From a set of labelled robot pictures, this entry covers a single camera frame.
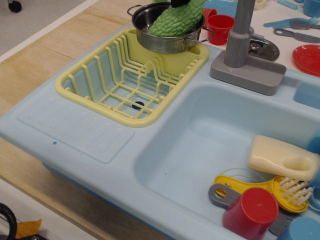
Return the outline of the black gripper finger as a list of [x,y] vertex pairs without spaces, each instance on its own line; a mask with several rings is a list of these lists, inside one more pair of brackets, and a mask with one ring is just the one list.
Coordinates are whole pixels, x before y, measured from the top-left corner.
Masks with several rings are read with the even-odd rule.
[[190,0],[171,0],[170,4],[172,7],[181,7],[188,4]]

